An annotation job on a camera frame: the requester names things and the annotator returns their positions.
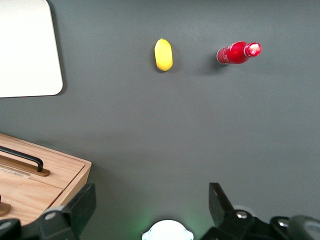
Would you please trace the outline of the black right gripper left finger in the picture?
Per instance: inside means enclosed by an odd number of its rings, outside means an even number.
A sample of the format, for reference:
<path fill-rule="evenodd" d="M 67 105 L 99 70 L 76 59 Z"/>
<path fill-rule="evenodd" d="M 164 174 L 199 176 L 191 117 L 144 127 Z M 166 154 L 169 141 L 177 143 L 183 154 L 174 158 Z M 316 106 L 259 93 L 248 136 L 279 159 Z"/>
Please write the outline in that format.
<path fill-rule="evenodd" d="M 96 185 L 87 183 L 66 205 L 50 208 L 39 217 L 39 239 L 78 240 L 96 206 Z"/>

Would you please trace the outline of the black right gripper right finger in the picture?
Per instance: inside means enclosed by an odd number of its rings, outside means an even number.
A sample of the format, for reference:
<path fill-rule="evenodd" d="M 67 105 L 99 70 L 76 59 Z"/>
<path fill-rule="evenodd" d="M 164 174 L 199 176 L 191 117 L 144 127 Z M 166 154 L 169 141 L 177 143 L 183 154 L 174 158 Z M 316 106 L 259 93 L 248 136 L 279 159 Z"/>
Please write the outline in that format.
<path fill-rule="evenodd" d="M 208 208 L 214 226 L 203 240 L 245 240 L 250 235 L 255 219 L 243 209 L 235 209 L 217 182 L 209 184 Z"/>

